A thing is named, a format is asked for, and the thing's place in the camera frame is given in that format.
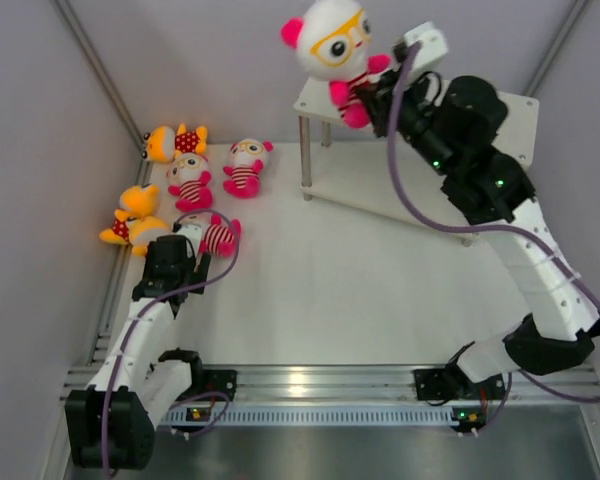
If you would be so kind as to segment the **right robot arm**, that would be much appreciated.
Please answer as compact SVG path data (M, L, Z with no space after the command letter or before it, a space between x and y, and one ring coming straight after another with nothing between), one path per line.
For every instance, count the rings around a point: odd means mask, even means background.
M494 145L508 109L493 86L461 76L427 94L426 75L405 84L388 71L357 89L395 168L403 138L442 179L442 193L465 218L462 234L481 234L523 295L528 314L509 331L473 341L435 372L453 396L519 372L533 383L581 365L600 336L600 301L568 264L548 229L536 190L519 163Z

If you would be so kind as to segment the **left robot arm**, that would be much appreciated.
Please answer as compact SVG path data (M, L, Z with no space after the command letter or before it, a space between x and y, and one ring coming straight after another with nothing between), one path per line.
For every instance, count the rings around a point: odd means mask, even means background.
M168 234L151 241L128 317L109 355L82 389L65 401L71 459L86 469L142 470L160 420L180 398L206 386L200 355L163 342L190 293L202 293L207 271L194 243Z

